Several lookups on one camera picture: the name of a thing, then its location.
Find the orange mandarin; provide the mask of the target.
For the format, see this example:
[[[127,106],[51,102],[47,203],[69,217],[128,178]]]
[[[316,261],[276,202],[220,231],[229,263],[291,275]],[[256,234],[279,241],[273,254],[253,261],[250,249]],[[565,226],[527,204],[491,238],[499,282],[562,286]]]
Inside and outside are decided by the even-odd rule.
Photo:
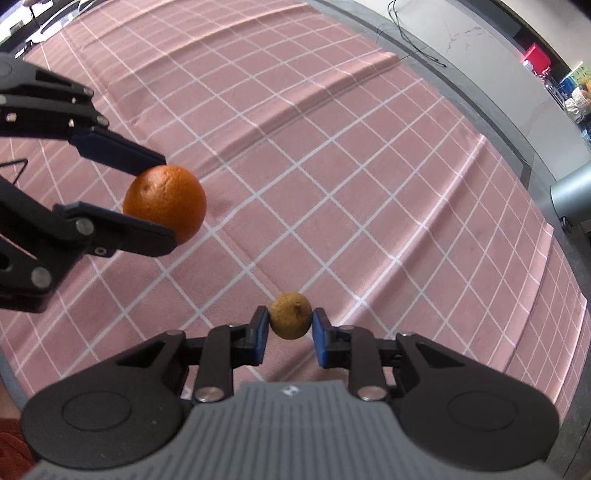
[[[206,214],[204,187],[187,169],[160,165],[137,176],[125,194],[125,215],[170,229],[178,244],[197,234]]]

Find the small yellow lemon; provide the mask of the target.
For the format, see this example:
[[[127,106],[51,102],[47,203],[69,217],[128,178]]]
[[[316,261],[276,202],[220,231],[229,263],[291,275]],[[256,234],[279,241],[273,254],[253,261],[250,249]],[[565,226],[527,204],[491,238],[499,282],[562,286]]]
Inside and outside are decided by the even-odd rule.
[[[311,303],[301,293],[281,295],[270,305],[269,313],[271,330],[284,340],[301,338],[311,328]]]

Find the pink checkered tablecloth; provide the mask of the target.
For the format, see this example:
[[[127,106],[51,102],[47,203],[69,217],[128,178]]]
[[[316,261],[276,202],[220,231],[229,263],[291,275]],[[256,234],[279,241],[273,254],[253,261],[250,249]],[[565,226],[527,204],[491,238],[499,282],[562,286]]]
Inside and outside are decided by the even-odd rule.
[[[590,329],[552,226],[508,157],[369,36],[297,1],[109,1],[28,60],[190,170],[207,211],[169,255],[88,256],[46,312],[2,313],[26,396],[298,291],[335,324],[419,333],[567,411]]]

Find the silver round trash bin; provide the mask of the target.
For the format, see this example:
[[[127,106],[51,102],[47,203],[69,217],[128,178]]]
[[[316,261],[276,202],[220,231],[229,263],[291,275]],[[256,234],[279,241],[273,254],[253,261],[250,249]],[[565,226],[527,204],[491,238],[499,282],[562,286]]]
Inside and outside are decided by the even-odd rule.
[[[570,232],[572,227],[590,219],[591,166],[587,163],[550,188],[554,211],[561,228]]]

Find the white marble tv cabinet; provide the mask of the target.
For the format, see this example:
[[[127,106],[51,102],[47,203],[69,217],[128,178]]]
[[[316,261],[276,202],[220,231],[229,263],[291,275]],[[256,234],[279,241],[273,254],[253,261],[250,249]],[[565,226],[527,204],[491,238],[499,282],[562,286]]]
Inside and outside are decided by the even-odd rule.
[[[521,53],[457,1],[398,1],[401,26],[450,61],[508,117],[561,179],[590,161],[576,125],[520,61]]]

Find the red box on cabinet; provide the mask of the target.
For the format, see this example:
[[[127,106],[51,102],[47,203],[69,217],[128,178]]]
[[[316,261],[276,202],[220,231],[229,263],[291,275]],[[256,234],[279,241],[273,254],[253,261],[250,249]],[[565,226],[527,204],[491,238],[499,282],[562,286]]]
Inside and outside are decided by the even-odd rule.
[[[552,66],[550,57],[536,43],[523,54],[521,63],[537,76],[546,75]]]

